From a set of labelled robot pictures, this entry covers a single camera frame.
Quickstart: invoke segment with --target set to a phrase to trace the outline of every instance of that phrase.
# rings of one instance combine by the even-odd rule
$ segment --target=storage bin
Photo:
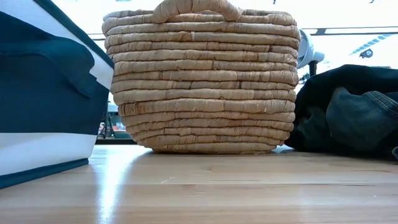
[[[166,0],[104,17],[126,131],[156,152],[264,154],[293,129],[300,32],[285,12]]]
[[[0,189],[83,166],[112,60],[51,0],[0,0]]]

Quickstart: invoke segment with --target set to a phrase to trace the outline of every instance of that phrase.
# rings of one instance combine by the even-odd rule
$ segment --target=denim fabric
[[[398,70],[345,65],[297,95],[286,145],[302,151],[398,159]]]

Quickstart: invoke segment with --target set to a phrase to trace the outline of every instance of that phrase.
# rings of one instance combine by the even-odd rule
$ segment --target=basket handle
[[[168,18],[190,12],[213,11],[227,21],[238,20],[243,10],[227,0],[164,0],[154,10],[154,22],[166,22]]]

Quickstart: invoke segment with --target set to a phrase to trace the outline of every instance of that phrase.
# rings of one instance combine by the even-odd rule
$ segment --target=wooden surface
[[[96,146],[88,166],[0,190],[0,223],[396,224],[398,166]]]

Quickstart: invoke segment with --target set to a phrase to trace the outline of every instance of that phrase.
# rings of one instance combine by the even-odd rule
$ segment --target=woven basket
[[[133,140],[156,152],[263,154],[293,129],[300,32],[284,12],[165,0],[105,16],[111,92]]]

